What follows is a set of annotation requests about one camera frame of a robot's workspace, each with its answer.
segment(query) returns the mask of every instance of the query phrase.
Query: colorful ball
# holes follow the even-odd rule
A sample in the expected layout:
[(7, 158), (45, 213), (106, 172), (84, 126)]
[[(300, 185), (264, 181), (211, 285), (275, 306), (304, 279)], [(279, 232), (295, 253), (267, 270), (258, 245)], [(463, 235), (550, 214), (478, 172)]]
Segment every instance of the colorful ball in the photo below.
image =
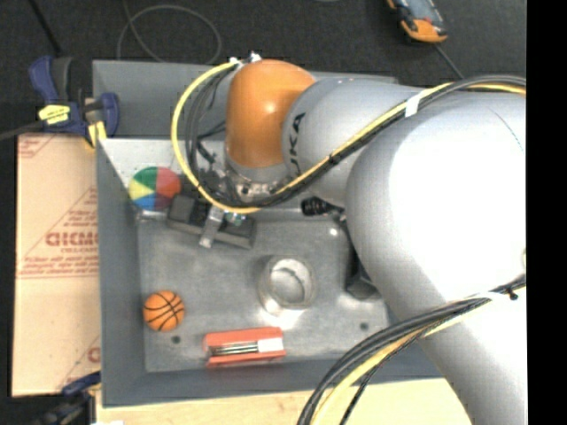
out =
[(140, 208), (159, 211), (171, 204), (181, 188), (175, 172), (162, 166), (149, 166), (134, 175), (128, 185), (128, 194)]

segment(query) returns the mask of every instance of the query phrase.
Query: cardboard sheet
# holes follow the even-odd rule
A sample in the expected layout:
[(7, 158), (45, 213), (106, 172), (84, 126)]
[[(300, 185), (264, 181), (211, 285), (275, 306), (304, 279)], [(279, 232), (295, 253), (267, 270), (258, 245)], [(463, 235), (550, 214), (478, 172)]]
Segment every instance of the cardboard sheet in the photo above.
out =
[(12, 395), (100, 368), (95, 152), (74, 135), (18, 143)]

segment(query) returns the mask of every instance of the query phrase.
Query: clamp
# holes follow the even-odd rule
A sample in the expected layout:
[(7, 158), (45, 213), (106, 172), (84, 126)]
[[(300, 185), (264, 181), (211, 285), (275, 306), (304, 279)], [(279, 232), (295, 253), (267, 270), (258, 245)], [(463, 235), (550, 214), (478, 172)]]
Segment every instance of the clamp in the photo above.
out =
[(32, 86), (45, 103), (38, 116), (44, 132), (82, 135), (95, 146), (97, 139), (114, 135), (118, 129), (118, 97), (114, 93), (103, 93), (86, 105), (70, 101), (67, 79), (72, 60), (44, 56), (29, 67)]

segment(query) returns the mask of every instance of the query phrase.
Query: yellow cable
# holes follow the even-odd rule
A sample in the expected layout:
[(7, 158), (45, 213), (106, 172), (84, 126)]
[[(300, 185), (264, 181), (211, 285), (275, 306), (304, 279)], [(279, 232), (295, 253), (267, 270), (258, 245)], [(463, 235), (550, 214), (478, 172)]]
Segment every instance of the yellow cable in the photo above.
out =
[(428, 325), (424, 325), (421, 328), (410, 332), (409, 334), (395, 340), (394, 342), (386, 345), (384, 348), (378, 350), (370, 359), (361, 363), (357, 368), (350, 372), (337, 386), (330, 392), (329, 396), (319, 404), (319, 407), (315, 409), (313, 414), (313, 419), (311, 420), (311, 425), (320, 425), (325, 414), (328, 412), (331, 405), (337, 402), (345, 392), (361, 378), (366, 372), (368, 372), (372, 367), (378, 365), (385, 357), (400, 348), (403, 344), (411, 340), (414, 336), (423, 332)]
[[(193, 81), (191, 83), (191, 85), (183, 92), (183, 94), (179, 98), (179, 101), (177, 102), (177, 105), (175, 106), (174, 114), (173, 114), (172, 121), (171, 121), (171, 142), (173, 144), (173, 149), (174, 149), (175, 157), (177, 158), (177, 162), (179, 162), (181, 169), (183, 170), (183, 172), (185, 173), (185, 175), (187, 176), (189, 181), (193, 184), (193, 186), (195, 186), (197, 188), (198, 192), (203, 196), (203, 198), (205, 198), (210, 204), (217, 206), (218, 208), (221, 208), (225, 212), (237, 213), (237, 214), (250, 214), (250, 213), (256, 213), (261, 208), (256, 207), (256, 206), (230, 206), (230, 205), (226, 205), (226, 204), (214, 199), (213, 197), (211, 197), (206, 192), (206, 190), (203, 188), (203, 186), (199, 183), (198, 178), (191, 171), (188, 163), (185, 161), (185, 158), (183, 157), (181, 150), (179, 149), (179, 140), (178, 140), (178, 135), (177, 135), (177, 127), (178, 127), (178, 124), (179, 124), (179, 118), (180, 118), (181, 113), (183, 111), (183, 107), (185, 106), (185, 103), (189, 99), (190, 95), (198, 88), (198, 86), (201, 83), (210, 79), (211, 77), (215, 76), (216, 74), (235, 66), (235, 64), (236, 64), (236, 62), (230, 61), (228, 63), (224, 63), (222, 65), (219, 65), (219, 66), (216, 66), (216, 67), (209, 69), (207, 72), (201, 74), (197, 79), (195, 79), (195, 81)], [(427, 97), (428, 95), (431, 95), (431, 94), (435, 93), (436, 91), (438, 91), (440, 89), (448, 87), (449, 85), (451, 85), (451, 82), (444, 83), (442, 85), (438, 85), (437, 87), (434, 87), (434, 88), (431, 88), (431, 89), (422, 90), (422, 91), (420, 91), (421, 98)], [(481, 84), (481, 85), (473, 85), (470, 88), (499, 89), (499, 90), (505, 90), (505, 91), (508, 91), (508, 92), (511, 92), (511, 93), (522, 93), (523, 92), (525, 94), (525, 90), (522, 89), (521, 87), (503, 85), (503, 84), (499, 84), (499, 83), (488, 83), (488, 84)], [(403, 111), (407, 106), (408, 106), (408, 101), (404, 101), (404, 102), (394, 106), (392, 109), (390, 109), (386, 113), (383, 113), (382, 115), (380, 115), (378, 118), (373, 120), (371, 123), (369, 123), (362, 130), (360, 130), (359, 132), (354, 134), (352, 137), (350, 137), (345, 143), (341, 144), (338, 148), (333, 150), (333, 152), (329, 156), (321, 159), (319, 162), (317, 162), (316, 164), (311, 166), (309, 169), (307, 169), (302, 175), (294, 178), (292, 181), (285, 184), (282, 188), (280, 188), (276, 192), (276, 194), (283, 193), (286, 190), (289, 190), (289, 189), (295, 187), (296, 185), (300, 184), (301, 182), (303, 182), (310, 174), (312, 174), (318, 168), (323, 166), (329, 160), (329, 158), (335, 157), (335, 156), (339, 155), (341, 152), (350, 148), (354, 143), (357, 143), (365, 135), (367, 135), (371, 131), (375, 130), (376, 128), (378, 128), (379, 126), (384, 124), (388, 119), (390, 119), (397, 112)]]
[(225, 71), (227, 69), (230, 69), (231, 67), (234, 67), (235, 65), (236, 65), (236, 63), (229, 61), (228, 63), (223, 63), (222, 65), (215, 66), (215, 67), (209, 69), (206, 73), (201, 74), (197, 79), (195, 79), (191, 83), (191, 85), (189, 87), (187, 87), (187, 89), (183, 92), (183, 94), (179, 98), (179, 101), (177, 101), (177, 105), (175, 106), (174, 114), (173, 114), (173, 117), (171, 119), (171, 143), (173, 144), (174, 154), (175, 154), (175, 157), (177, 158), (177, 162), (179, 162), (179, 165), (181, 166), (181, 169), (183, 170), (183, 172), (185, 173), (185, 175), (187, 176), (189, 181), (191, 181), (193, 186), (195, 186), (197, 188), (198, 192), (209, 203), (221, 208), (225, 212), (247, 214), (247, 213), (255, 213), (256, 211), (259, 211), (260, 208), (227, 206), (227, 205), (215, 200), (206, 192), (206, 190), (203, 188), (203, 186), (201, 186), (201, 184), (199, 183), (198, 178), (191, 171), (189, 165), (185, 161), (185, 158), (183, 157), (183, 154), (181, 153), (181, 150), (179, 148), (179, 139), (178, 139), (178, 136), (177, 136), (177, 126), (179, 124), (179, 118), (180, 118), (181, 113), (183, 111), (183, 107), (185, 106), (185, 103), (187, 102), (187, 99), (189, 99), (189, 96), (198, 88), (198, 86), (201, 83), (203, 83), (207, 79), (215, 76), (216, 74), (221, 73), (222, 71)]
[(479, 83), (478, 85), (471, 85), (470, 89), (494, 89), (497, 91), (506, 91), (508, 93), (517, 93), (525, 97), (526, 90), (523, 87), (515, 85), (503, 85), (500, 83)]
[[(516, 294), (518, 294), (518, 292), (520, 294), (525, 293), (526, 287), (525, 286), (520, 287), (520, 288), (514, 290), (514, 292)], [(502, 300), (507, 300), (507, 297), (504, 294), (502, 296)], [(480, 307), (474, 308), (474, 309), (472, 309), (472, 310), (470, 310), (466, 313), (462, 313), (460, 315), (457, 315), (454, 318), (452, 318), (451, 320), (448, 320), (448, 321), (439, 320), (439, 324), (437, 326), (431, 328), (430, 330), (425, 332), (419, 338), (431, 336), (431, 335), (433, 335), (437, 332), (440, 332), (443, 329), (450, 328), (450, 327), (454, 326), (455, 324), (458, 324), (459, 322), (463, 321), (465, 318), (469, 318), (473, 313), (479, 312), (481, 310), (485, 310), (486, 306), (490, 305), (490, 304), (494, 304), (494, 301), (491, 300), (490, 302), (488, 302), (488, 303), (486, 303), (486, 304), (484, 304)], [(419, 328), (418, 330), (412, 331), (411, 333), (407, 334), (406, 336), (399, 338), (395, 342), (388, 344), (384, 348), (381, 348), (380, 350), (378, 350), (372, 357), (370, 357), (366, 361), (362, 362), (359, 366), (355, 367), (353, 369), (353, 371), (351, 371), (345, 378), (343, 378), (343, 380), (339, 384), (337, 384), (337, 386), (330, 392), (330, 394), (327, 396), (327, 398), (324, 399), (323, 402), (320, 403), (318, 407), (316, 407), (315, 413), (313, 415), (313, 419), (311, 420), (311, 425), (321, 424), (322, 423), (322, 417), (329, 410), (330, 406), (333, 403), (336, 403), (337, 400), (354, 383), (356, 383), (356, 381), (358, 381), (364, 374), (366, 374), (373, 367), (375, 367), (380, 362), (382, 362), (382, 360), (384, 360), (389, 354), (391, 354), (393, 351), (400, 348), (403, 344), (405, 344), (413, 336), (415, 336), (416, 334), (419, 334), (420, 332), (423, 332), (426, 328), (431, 327), (431, 325), (432, 325), (432, 323), (426, 324), (426, 325), (422, 326), (421, 328)]]

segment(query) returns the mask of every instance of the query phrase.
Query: metal ring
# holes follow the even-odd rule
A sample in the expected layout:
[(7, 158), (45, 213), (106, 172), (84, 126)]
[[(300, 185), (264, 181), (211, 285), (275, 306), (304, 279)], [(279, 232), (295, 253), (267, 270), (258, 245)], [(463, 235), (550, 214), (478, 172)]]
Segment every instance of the metal ring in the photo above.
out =
[(315, 298), (313, 269), (302, 259), (272, 257), (260, 274), (258, 293), (262, 306), (275, 316), (302, 313)]

